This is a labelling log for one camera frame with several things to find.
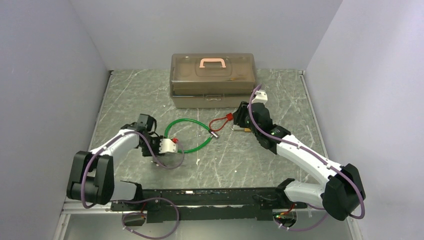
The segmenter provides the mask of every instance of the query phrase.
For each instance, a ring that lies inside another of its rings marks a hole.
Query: gray wall
[[[1,1],[0,239],[51,239],[108,72],[67,0]]]
[[[342,0],[70,0],[109,69],[167,69],[174,53],[253,53],[305,69]]]
[[[306,70],[329,156],[359,168],[365,239],[423,239],[424,5],[344,0]]]

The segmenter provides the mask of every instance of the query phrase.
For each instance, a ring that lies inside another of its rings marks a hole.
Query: toolbox
[[[255,85],[251,53],[172,55],[169,94],[177,108],[236,108]]]

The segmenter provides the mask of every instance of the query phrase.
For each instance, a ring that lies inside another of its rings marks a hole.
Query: gray marble surface
[[[139,114],[157,119],[157,132],[163,135],[169,123],[192,118],[206,125],[235,108],[177,109],[169,97],[169,70],[116,70],[100,110],[91,148],[113,137],[121,126],[137,120]],[[258,69],[258,82],[267,92],[265,105],[274,123],[290,130],[313,150],[323,148],[308,103],[304,86],[294,69]],[[185,149],[201,144],[210,134],[194,123],[178,123],[171,129]],[[251,133],[231,131],[228,124],[200,151],[186,154],[177,169],[167,170],[142,157],[140,149],[131,150],[115,162],[115,179],[138,182],[145,189],[275,187],[286,178],[316,183],[291,161],[263,149]],[[180,160],[181,154],[161,157],[165,164]]]

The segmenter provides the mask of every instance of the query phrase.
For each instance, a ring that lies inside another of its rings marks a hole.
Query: orange handle
[[[209,62],[209,63],[221,62],[223,69],[225,69],[227,67],[225,65],[224,59],[222,59],[222,58],[203,58],[202,60],[200,60],[199,68],[204,69],[205,68],[205,62]]]

